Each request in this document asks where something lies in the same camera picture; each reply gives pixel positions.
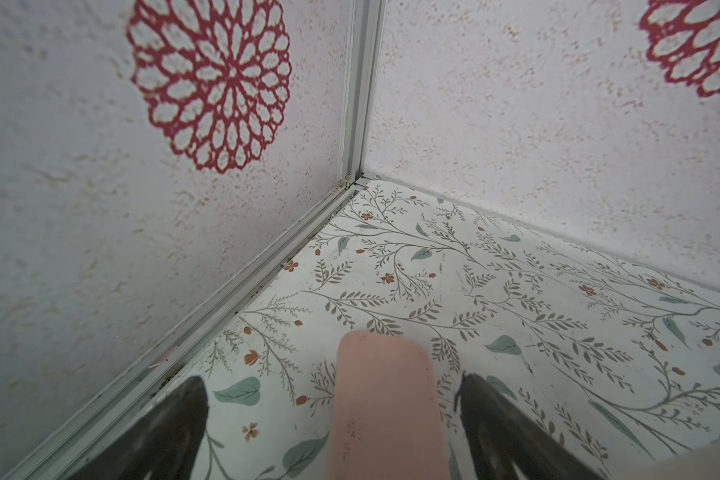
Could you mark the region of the white printed paper bag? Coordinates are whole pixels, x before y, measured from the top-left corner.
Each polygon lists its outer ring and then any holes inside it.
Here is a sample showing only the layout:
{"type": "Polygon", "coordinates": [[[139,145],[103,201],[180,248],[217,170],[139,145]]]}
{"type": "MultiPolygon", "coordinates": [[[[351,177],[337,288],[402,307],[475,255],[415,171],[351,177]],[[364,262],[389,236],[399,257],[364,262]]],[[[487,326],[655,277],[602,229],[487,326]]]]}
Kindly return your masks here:
{"type": "Polygon", "coordinates": [[[613,479],[720,480],[720,442],[613,479]]]}

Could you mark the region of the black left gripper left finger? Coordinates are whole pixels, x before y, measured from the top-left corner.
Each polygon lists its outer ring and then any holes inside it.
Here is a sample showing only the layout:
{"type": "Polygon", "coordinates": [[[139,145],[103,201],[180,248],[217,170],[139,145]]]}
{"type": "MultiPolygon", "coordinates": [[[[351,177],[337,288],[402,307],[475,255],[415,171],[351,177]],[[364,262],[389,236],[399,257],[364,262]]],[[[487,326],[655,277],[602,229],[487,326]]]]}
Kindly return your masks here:
{"type": "Polygon", "coordinates": [[[203,379],[190,377],[70,478],[188,479],[208,412],[203,379]]]}

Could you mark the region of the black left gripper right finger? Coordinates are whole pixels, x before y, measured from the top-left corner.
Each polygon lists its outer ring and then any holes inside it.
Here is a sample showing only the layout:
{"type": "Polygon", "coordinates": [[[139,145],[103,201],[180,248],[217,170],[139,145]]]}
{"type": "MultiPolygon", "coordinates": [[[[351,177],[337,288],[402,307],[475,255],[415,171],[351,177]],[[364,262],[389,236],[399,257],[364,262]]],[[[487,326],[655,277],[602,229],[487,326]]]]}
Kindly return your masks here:
{"type": "Polygon", "coordinates": [[[462,376],[456,407],[479,479],[598,479],[486,379],[462,376]]]}

